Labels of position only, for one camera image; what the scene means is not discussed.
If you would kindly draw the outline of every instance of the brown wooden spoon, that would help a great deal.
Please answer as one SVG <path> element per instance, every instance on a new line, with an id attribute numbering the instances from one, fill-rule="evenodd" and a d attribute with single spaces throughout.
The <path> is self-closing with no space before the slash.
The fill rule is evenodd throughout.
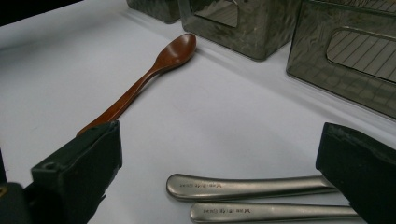
<path id="1" fill-rule="evenodd" d="M 84 133 L 87 129 L 90 129 L 93 126 L 118 119 L 150 79 L 158 74 L 181 66 L 191 58 L 192 54 L 195 52 L 195 47 L 195 35 L 185 34 L 176 38 L 160 52 L 154 65 L 145 75 L 137 80 L 136 83 L 127 92 L 125 92 L 116 103 L 114 103 L 114 105 L 109 107 L 108 110 L 93 122 L 81 129 L 77 135 Z"/>

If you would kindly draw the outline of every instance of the white table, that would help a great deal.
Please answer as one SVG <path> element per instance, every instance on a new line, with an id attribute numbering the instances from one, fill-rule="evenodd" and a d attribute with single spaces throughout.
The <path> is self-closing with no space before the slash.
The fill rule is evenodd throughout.
<path id="1" fill-rule="evenodd" d="M 0 147 L 8 181 L 73 139 L 184 34 L 128 8 L 86 0 L 0 27 Z M 319 175 L 324 122 L 396 147 L 393 120 L 289 77 L 290 44 L 265 62 L 197 37 L 194 57 L 156 78 L 121 116 L 123 167 L 90 223 L 191 223 L 169 175 Z M 347 204 L 341 194 L 254 200 Z M 364 223 L 361 219 L 310 223 Z"/>

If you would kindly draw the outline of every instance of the metal utensil handle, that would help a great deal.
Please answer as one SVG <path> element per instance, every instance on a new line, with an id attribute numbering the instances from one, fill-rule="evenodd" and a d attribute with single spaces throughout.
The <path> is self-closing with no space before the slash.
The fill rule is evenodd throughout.
<path id="1" fill-rule="evenodd" d="M 196 223 L 292 221 L 358 217 L 349 206 L 285 203 L 196 203 L 191 219 Z"/>
<path id="2" fill-rule="evenodd" d="M 178 200 L 196 202 L 337 191 L 321 175 L 251 180 L 171 175 L 166 182 L 166 189 L 170 195 Z"/>

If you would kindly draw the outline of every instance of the gray container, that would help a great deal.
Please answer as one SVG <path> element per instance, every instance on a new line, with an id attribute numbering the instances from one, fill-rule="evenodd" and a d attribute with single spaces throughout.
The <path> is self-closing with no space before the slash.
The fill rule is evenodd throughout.
<path id="1" fill-rule="evenodd" d="M 396 0 L 304 0 L 287 71 L 396 119 Z"/>
<path id="2" fill-rule="evenodd" d="M 127 0 L 128 6 L 165 23 L 180 19 L 177 0 Z"/>
<path id="3" fill-rule="evenodd" d="M 179 0 L 185 31 L 257 61 L 291 41 L 300 0 Z"/>

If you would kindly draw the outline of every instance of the clear plastic container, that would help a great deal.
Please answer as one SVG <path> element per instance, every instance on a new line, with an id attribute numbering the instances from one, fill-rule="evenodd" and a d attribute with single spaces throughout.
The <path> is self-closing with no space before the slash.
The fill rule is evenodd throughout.
<path id="1" fill-rule="evenodd" d="M 300 0 L 179 0 L 185 31 L 263 61 L 291 41 Z"/>
<path id="2" fill-rule="evenodd" d="M 304 0 L 287 71 L 396 119 L 396 0 Z"/>

